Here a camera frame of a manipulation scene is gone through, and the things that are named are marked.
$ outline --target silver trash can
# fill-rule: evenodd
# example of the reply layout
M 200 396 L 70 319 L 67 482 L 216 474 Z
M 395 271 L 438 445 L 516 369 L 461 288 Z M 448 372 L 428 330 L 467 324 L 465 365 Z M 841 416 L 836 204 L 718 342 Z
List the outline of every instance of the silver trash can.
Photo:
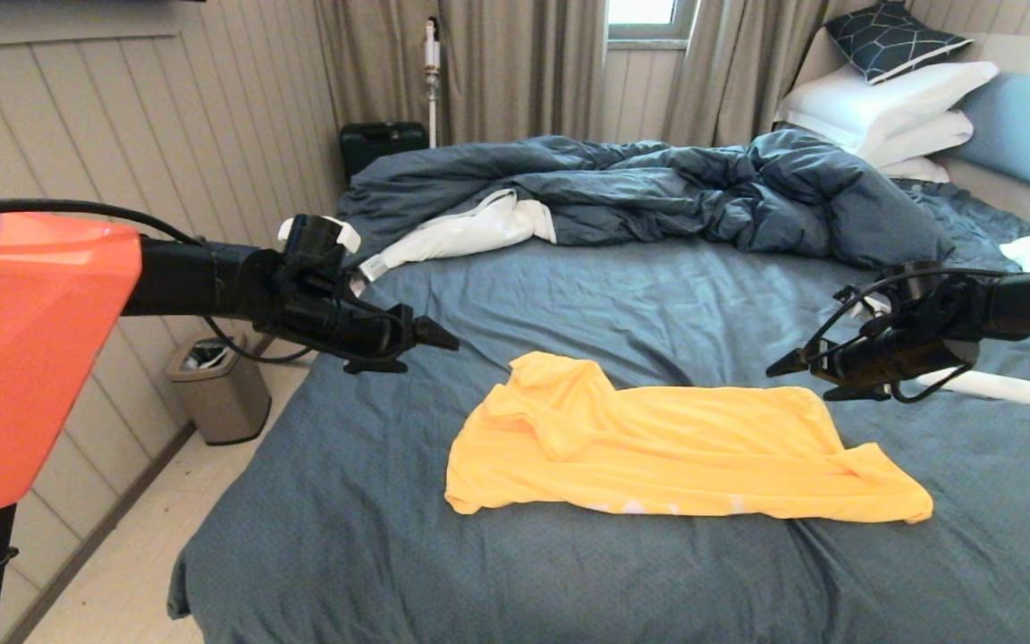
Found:
M 246 348 L 245 334 L 229 334 Z M 220 339 L 193 336 L 167 370 L 205 444 L 245 443 L 261 435 L 273 397 L 252 360 L 241 359 Z

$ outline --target window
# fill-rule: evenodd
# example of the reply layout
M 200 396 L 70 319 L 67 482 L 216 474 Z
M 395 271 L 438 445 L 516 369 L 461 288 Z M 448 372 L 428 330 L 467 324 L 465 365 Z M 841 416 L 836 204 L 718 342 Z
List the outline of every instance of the window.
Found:
M 612 40 L 686 40 L 695 0 L 608 0 Z

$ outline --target bed frame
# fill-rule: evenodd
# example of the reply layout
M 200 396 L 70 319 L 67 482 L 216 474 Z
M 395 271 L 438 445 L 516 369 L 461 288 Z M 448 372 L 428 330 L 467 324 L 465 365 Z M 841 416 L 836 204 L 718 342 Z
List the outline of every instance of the bed frame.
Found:
M 957 62 L 991 61 L 1001 72 L 1030 74 L 1030 36 L 1007 36 L 998 33 L 966 33 L 972 44 L 955 58 Z M 825 76 L 845 65 L 845 57 L 833 44 L 832 37 L 821 29 L 810 42 L 810 49 L 797 73 L 794 84 L 804 84 Z M 994 207 L 1005 209 L 1030 221 L 1030 182 L 1017 176 L 989 170 L 948 154 L 937 155 L 937 163 L 952 175 L 952 182 L 967 189 Z

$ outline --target mattress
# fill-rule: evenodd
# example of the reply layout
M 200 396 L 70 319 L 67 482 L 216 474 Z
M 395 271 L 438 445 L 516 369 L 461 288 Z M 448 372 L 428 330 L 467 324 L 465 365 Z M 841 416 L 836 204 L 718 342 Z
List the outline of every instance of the mattress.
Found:
M 1029 225 L 955 187 L 906 182 L 958 249 L 1010 268 Z M 614 516 L 560 503 L 456 514 L 447 452 L 528 350 L 590 359 L 618 388 L 830 385 L 765 367 L 873 274 L 698 237 L 526 243 L 406 266 L 367 298 L 461 338 L 406 375 L 320 355 L 176 564 L 174 616 L 209 643 L 276 641 L 1030 641 L 1030 407 L 940 392 L 830 403 L 847 447 L 877 441 L 932 495 L 927 521 Z M 830 337 L 855 328 L 840 323 Z M 980 369 L 1027 376 L 1030 339 Z

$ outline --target headboard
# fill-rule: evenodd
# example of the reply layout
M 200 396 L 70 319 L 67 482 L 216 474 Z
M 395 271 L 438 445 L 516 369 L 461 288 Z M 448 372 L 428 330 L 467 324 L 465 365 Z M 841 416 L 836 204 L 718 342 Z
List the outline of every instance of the headboard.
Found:
M 958 187 L 1030 221 L 1030 118 L 1021 117 L 1030 107 L 1030 37 L 965 36 L 972 38 L 972 44 L 953 60 L 994 62 L 1001 76 L 970 94 L 961 105 L 975 126 L 972 141 L 934 159 L 948 168 Z M 825 76 L 843 65 L 844 55 L 821 29 L 810 44 L 796 84 Z M 1015 127 L 1006 130 L 1005 126 Z

